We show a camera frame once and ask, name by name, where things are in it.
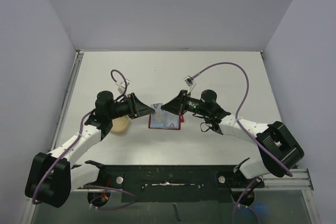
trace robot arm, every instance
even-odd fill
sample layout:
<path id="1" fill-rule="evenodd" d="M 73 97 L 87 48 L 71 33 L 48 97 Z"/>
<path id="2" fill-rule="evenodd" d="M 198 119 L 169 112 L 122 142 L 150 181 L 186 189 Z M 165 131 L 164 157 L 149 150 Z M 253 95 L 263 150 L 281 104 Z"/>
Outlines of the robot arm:
<path id="1" fill-rule="evenodd" d="M 201 99 L 191 98 L 189 91 L 181 90 L 177 97 L 162 105 L 161 109 L 173 114 L 184 114 L 189 111 L 194 115 L 201 115 L 198 117 L 205 120 L 205 124 L 209 126 L 208 130 L 255 143 L 238 124 L 235 116 L 223 110 L 216 103 L 216 99 L 217 94 L 213 90 L 203 91 Z M 239 120 L 239 122 L 268 153 L 281 161 L 288 169 L 293 168 L 303 158 L 302 148 L 283 123 L 266 124 L 247 120 Z M 283 177 L 286 171 L 262 148 L 258 148 L 260 157 L 248 158 L 235 168 L 235 172 L 241 173 L 246 179 L 269 173 Z"/>
<path id="2" fill-rule="evenodd" d="M 77 144 L 65 154 L 43 181 L 37 193 L 36 199 L 38 201 L 60 207 L 72 190 L 97 180 L 100 171 L 98 166 L 83 164 L 75 167 L 74 164 L 90 147 L 105 138 L 112 129 L 112 119 L 125 115 L 135 119 L 154 113 L 154 110 L 140 102 L 134 93 L 116 101 L 110 91 L 102 91 L 97 95 L 95 105 L 96 108 L 86 120 Z M 78 135 L 79 133 L 55 150 L 47 154 L 39 153 L 34 157 L 25 189 L 27 197 L 33 197 L 37 185 L 46 171 L 76 141 Z"/>

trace glass panel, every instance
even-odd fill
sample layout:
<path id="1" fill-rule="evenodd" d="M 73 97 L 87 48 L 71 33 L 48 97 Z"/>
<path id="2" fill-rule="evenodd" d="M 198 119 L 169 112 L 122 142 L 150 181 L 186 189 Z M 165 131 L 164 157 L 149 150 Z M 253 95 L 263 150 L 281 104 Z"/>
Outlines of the glass panel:
<path id="1" fill-rule="evenodd" d="M 106 207 L 120 204 L 121 195 L 112 193 Z M 33 224 L 171 224 L 171 223 L 211 223 L 231 224 L 232 203 L 216 201 L 176 203 L 177 211 L 172 203 L 136 203 L 121 210 L 96 211 L 89 210 L 87 193 L 76 191 L 71 193 L 61 208 L 47 204 L 36 207 Z M 258 213 L 262 224 L 308 223 L 310 219 L 301 191 L 256 191 L 256 201 L 252 207 Z M 255 224 L 257 220 L 248 209 L 238 209 L 235 224 Z"/>

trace white wall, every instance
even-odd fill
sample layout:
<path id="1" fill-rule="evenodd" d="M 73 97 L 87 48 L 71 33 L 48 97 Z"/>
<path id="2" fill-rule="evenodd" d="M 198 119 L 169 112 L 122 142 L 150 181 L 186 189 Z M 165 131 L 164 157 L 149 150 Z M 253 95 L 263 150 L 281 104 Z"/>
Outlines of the white wall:
<path id="1" fill-rule="evenodd" d="M 292 0 L 50 0 L 76 49 L 263 50 Z"/>
<path id="2" fill-rule="evenodd" d="M 280 113 L 302 145 L 322 223 L 334 224 L 336 0 L 293 0 L 265 50 Z"/>
<path id="3" fill-rule="evenodd" d="M 30 165 L 50 147 L 74 56 L 49 0 L 0 0 L 0 223 L 22 216 Z"/>

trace screw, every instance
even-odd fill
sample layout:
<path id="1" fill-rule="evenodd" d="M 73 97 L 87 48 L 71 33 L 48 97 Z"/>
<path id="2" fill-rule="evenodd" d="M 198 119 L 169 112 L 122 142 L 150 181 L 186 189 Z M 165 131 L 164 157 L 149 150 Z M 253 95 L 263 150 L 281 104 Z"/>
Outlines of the screw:
<path id="1" fill-rule="evenodd" d="M 123 181 L 124 181 L 124 179 L 122 177 L 117 177 L 115 182 L 117 182 L 117 184 L 120 185 L 120 184 L 122 184 Z"/>
<path id="2" fill-rule="evenodd" d="M 218 178 L 218 181 L 221 183 L 221 184 L 224 184 L 225 183 L 225 177 L 224 176 L 220 176 Z"/>

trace metal frame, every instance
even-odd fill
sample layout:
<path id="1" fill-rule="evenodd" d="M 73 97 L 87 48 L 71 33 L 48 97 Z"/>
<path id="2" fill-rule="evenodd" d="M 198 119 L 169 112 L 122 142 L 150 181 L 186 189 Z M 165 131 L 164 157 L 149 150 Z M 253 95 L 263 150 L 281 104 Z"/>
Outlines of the metal frame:
<path id="1" fill-rule="evenodd" d="M 75 83 L 77 80 L 77 76 L 79 73 L 79 69 L 80 69 L 80 65 L 81 65 L 84 53 L 85 51 L 82 51 L 82 50 L 76 51 L 76 56 L 75 56 L 75 60 L 73 63 L 69 83 L 67 86 L 65 98 L 64 98 L 62 108 L 61 108 L 61 114 L 58 120 L 57 129 L 56 129 L 55 136 L 53 138 L 53 142 L 50 147 L 50 150 L 53 150 L 56 148 L 57 142 L 62 132 L 65 117 L 68 111 L 69 103 L 72 97 L 72 92 L 75 87 Z M 317 212 L 317 209 L 316 209 L 313 197 L 312 197 L 313 185 L 310 179 L 308 169 L 293 169 L 291 171 L 293 173 L 292 178 L 289 178 L 289 177 L 278 178 L 278 177 L 275 177 L 274 175 L 265 175 L 264 176 L 265 188 L 256 188 L 255 190 L 301 190 L 306 206 L 307 206 L 309 217 L 311 219 L 311 223 L 320 224 L 318 212 Z M 94 191 L 100 191 L 100 190 L 77 189 L 75 191 L 94 192 Z M 26 207 L 25 207 L 20 223 L 21 224 L 31 223 L 34 211 L 35 211 L 35 205 L 32 204 L 31 199 L 27 199 L 27 204 L 26 204 Z"/>
<path id="2" fill-rule="evenodd" d="M 70 100 L 71 100 L 72 93 L 73 93 L 73 90 L 74 90 L 74 87 L 75 87 L 75 84 L 76 84 L 76 80 L 77 80 L 77 76 L 78 76 L 78 73 L 79 73 L 80 65 L 81 65 L 81 62 L 83 60 L 83 55 L 84 55 L 84 51 L 76 51 L 75 61 L 74 61 L 73 66 L 72 66 L 72 71 L 71 71 L 69 83 L 68 83 L 68 86 L 67 86 L 67 90 L 66 90 L 64 100 L 63 100 L 63 104 L 62 104 L 62 108 L 61 108 L 61 114 L 59 116 L 56 132 L 55 132 L 53 142 L 52 142 L 51 147 L 50 147 L 51 151 L 56 148 L 57 142 L 58 142 L 58 140 L 60 138 L 60 135 L 62 133 L 64 120 L 65 120 L 65 117 L 66 117 L 67 112 L 68 112 Z"/>
<path id="3" fill-rule="evenodd" d="M 312 224 L 320 224 L 319 215 L 315 202 L 313 200 L 313 194 L 311 190 L 302 190 L 304 202 L 308 210 L 308 215 Z"/>

